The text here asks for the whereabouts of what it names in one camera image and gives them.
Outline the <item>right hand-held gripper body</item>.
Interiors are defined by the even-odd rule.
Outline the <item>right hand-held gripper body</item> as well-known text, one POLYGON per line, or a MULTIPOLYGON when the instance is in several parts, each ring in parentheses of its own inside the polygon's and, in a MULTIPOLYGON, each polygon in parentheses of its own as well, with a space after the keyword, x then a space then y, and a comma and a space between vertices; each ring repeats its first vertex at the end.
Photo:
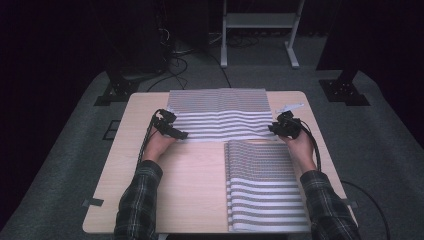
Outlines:
POLYGON ((296 139, 300 135, 301 121, 299 118, 295 118, 292 111, 299 107, 302 107, 303 103, 285 105, 280 110, 277 110, 277 122, 280 122, 282 127, 282 136, 296 139))

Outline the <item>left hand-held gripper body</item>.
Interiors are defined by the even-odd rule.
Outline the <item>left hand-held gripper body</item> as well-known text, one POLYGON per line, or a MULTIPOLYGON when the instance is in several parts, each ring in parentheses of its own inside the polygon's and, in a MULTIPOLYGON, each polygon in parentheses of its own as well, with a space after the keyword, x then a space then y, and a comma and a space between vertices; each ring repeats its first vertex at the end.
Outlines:
POLYGON ((176 120, 176 116, 165 109, 158 109, 152 116, 152 125, 162 135, 176 135, 177 130, 172 124, 176 120))

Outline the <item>stack of striped towels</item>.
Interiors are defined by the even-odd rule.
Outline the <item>stack of striped towels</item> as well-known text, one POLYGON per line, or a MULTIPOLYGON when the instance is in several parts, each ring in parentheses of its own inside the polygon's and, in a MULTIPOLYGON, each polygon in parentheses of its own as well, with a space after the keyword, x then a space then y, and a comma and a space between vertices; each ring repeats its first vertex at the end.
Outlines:
POLYGON ((308 214, 288 147, 280 142, 224 145, 231 232, 302 233, 308 214))

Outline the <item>person's left hand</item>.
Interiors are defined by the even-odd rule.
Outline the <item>person's left hand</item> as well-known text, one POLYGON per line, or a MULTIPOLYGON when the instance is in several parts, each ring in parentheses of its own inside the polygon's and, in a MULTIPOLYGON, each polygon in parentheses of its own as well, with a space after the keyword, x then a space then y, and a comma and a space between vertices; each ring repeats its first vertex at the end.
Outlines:
POLYGON ((175 141, 175 138, 164 136, 156 128, 152 128, 149 133, 147 145, 144 148, 142 160, 158 162, 161 155, 164 154, 168 147, 175 141))

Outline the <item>person's right hand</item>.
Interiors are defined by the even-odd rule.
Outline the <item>person's right hand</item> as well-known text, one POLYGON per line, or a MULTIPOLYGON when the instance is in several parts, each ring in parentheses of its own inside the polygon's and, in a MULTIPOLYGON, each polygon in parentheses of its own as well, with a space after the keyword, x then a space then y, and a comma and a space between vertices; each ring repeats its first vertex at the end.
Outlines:
POLYGON ((301 131, 295 139, 280 136, 280 139, 288 146, 292 159, 298 165, 301 173, 316 170, 317 166, 313 160, 313 145, 309 136, 301 131))

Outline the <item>black floor socket plate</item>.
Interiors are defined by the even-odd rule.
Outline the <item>black floor socket plate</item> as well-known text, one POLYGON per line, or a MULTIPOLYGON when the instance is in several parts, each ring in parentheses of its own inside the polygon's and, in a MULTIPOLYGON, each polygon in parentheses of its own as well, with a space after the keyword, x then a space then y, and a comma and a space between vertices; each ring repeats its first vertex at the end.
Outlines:
POLYGON ((106 141, 112 141, 119 129, 120 126, 120 120, 111 120, 105 133, 103 134, 102 139, 106 141))

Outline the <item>black stand base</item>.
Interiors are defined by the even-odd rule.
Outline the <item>black stand base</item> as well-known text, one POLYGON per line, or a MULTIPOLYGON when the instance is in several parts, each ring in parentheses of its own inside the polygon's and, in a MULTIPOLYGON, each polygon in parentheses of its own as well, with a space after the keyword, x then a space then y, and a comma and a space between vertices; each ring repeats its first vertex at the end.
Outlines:
POLYGON ((329 102, 344 103, 346 106, 369 106, 366 97, 360 94, 356 87, 350 82, 320 80, 319 84, 329 102))
POLYGON ((127 102, 138 90, 139 82, 124 78, 119 71, 107 71, 109 84, 104 93, 97 97, 95 106, 109 106, 112 102, 127 102))

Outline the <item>white metal stand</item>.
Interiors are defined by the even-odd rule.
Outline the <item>white metal stand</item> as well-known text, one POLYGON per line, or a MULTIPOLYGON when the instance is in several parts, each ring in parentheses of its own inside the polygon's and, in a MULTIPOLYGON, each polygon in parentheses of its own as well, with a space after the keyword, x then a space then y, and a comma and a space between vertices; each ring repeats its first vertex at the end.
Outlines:
POLYGON ((221 57, 220 66, 228 66, 227 32, 230 29, 290 29, 290 38, 284 43, 286 53, 293 69, 300 64, 294 52, 294 42, 306 0, 299 0, 295 12, 291 13, 228 13, 227 0, 223 0, 221 57))

